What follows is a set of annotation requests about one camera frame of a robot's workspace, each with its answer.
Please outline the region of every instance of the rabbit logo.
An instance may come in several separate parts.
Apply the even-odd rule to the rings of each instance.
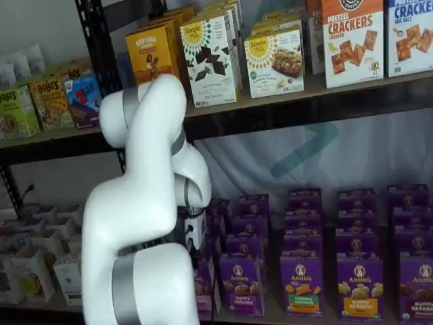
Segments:
[[[353,273],[355,274],[355,276],[357,276],[358,278],[363,278],[365,275],[365,268],[362,265],[357,265],[355,266],[355,268],[353,269]]]

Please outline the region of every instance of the sea salt crackers box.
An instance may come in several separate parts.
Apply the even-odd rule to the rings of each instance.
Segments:
[[[388,76],[433,69],[433,5],[426,0],[387,0]]]
[[[318,256],[296,256],[284,251],[280,257],[284,309],[288,315],[323,317],[322,264]]]
[[[236,54],[226,10],[196,16],[181,26],[183,53],[196,108],[236,102]]]
[[[252,98],[304,90],[299,28],[248,37],[244,45]]]
[[[384,5],[322,0],[326,87],[384,77]]]

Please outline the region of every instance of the purple annie's box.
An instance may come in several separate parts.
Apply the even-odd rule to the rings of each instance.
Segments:
[[[284,251],[280,257],[284,309],[288,315],[323,317],[322,264],[318,256],[300,257]]]
[[[400,254],[401,324],[433,321],[433,256],[431,253]]]
[[[376,194],[372,188],[338,192],[338,210],[376,210]]]
[[[322,190],[307,188],[305,190],[290,190],[288,210],[315,209],[322,210]]]
[[[263,317],[265,304],[258,258],[223,254],[219,265],[229,310],[243,316]]]
[[[383,262],[375,253],[337,253],[338,311],[342,320],[381,322]]]
[[[238,201],[239,216],[269,215],[269,194],[240,196]]]

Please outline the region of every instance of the pretzel crackers box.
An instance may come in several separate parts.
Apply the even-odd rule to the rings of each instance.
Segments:
[[[433,69],[433,5],[429,0],[388,0],[388,76]]]
[[[288,315],[323,317],[325,296],[321,261],[316,255],[304,257],[284,251],[280,257],[284,309]]]
[[[244,254],[223,254],[219,261],[224,298],[230,311],[263,317],[265,304],[258,258]]]
[[[375,253],[338,253],[338,310],[342,320],[381,322],[383,262]]]
[[[322,0],[326,87],[384,77],[384,5]]]

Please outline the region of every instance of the white box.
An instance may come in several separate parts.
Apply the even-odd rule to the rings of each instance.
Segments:
[[[12,258],[12,263],[29,301],[46,303],[54,296],[55,288],[41,251],[22,249]]]
[[[384,5],[322,0],[326,87],[383,79]]]
[[[82,305],[80,265],[79,257],[73,254],[64,255],[54,264],[55,275],[68,305]]]
[[[388,0],[388,76],[433,69],[433,5],[425,0]]]

